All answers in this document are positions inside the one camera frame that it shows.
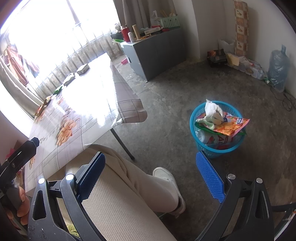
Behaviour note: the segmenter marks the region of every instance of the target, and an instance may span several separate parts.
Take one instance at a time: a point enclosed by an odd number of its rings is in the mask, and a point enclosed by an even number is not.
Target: gray curtain
[[[0,57],[0,81],[15,101],[34,118],[42,101],[32,94],[10,71]]]
[[[150,27],[150,17],[156,10],[159,17],[163,17],[160,10],[167,16],[175,11],[173,0],[113,0],[121,25],[127,24],[132,31],[132,26],[138,29]]]

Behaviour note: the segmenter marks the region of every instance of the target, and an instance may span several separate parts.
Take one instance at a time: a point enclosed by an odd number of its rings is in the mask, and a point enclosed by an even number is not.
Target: red object
[[[9,153],[6,155],[5,159],[8,159],[13,153],[15,152],[15,149],[10,148]]]
[[[121,33],[122,33],[122,36],[123,36],[123,40],[126,41],[126,42],[130,42],[131,40],[129,39],[129,36],[128,36],[128,33],[130,32],[128,26],[124,26],[122,27],[121,29]]]
[[[125,60],[121,61],[122,64],[127,64],[128,63],[128,59],[126,58]]]

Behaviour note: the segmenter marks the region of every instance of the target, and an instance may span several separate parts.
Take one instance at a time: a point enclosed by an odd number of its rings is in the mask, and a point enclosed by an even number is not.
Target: snack wrapper
[[[214,132],[221,133],[223,135],[234,137],[242,128],[244,128],[250,119],[244,119],[235,117],[225,112],[224,122],[215,126]]]

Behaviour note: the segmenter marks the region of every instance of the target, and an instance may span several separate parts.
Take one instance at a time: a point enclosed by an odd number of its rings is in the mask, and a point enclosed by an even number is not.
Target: bottle
[[[233,141],[233,138],[229,138],[228,136],[216,135],[201,129],[196,131],[195,134],[197,138],[205,145],[222,145]]]
[[[126,41],[126,42],[130,42],[130,39],[129,39],[129,36],[128,36],[128,33],[130,32],[129,28],[127,25],[124,25],[121,27],[121,33],[122,33],[122,36],[123,36],[123,40]]]
[[[286,55],[286,46],[282,45],[281,51],[271,52],[267,76],[278,92],[283,92],[285,89],[289,68],[290,60]]]
[[[129,32],[129,33],[128,33],[128,36],[129,36],[129,38],[130,38],[130,41],[131,41],[132,43],[134,43],[134,42],[135,42],[135,37],[133,36],[133,33],[132,33],[132,32]]]

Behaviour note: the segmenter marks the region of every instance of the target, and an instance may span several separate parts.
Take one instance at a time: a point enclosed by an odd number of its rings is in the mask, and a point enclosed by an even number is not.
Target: blue plastic basket
[[[219,105],[223,111],[228,112],[229,114],[231,114],[233,116],[237,116],[237,117],[242,118],[242,115],[239,113],[239,111],[236,108],[234,108],[232,105],[229,105],[229,104],[222,102],[222,101],[212,101],[212,102]],[[197,149],[199,151],[203,150],[209,158],[215,158],[215,157],[218,157],[224,153],[232,152],[236,148],[238,148],[240,146],[240,144],[242,143],[242,141],[244,140],[244,135],[235,135],[233,137],[233,142],[236,143],[236,145],[229,148],[229,149],[226,149],[226,150],[217,150],[217,149],[210,148],[210,147],[206,146],[205,144],[203,144],[197,138],[195,132],[198,131],[198,128],[194,124],[195,124],[196,119],[204,112],[205,112],[205,103],[202,103],[198,107],[195,108],[195,110],[193,111],[193,113],[190,117],[190,131],[191,131],[193,138],[195,139]]]

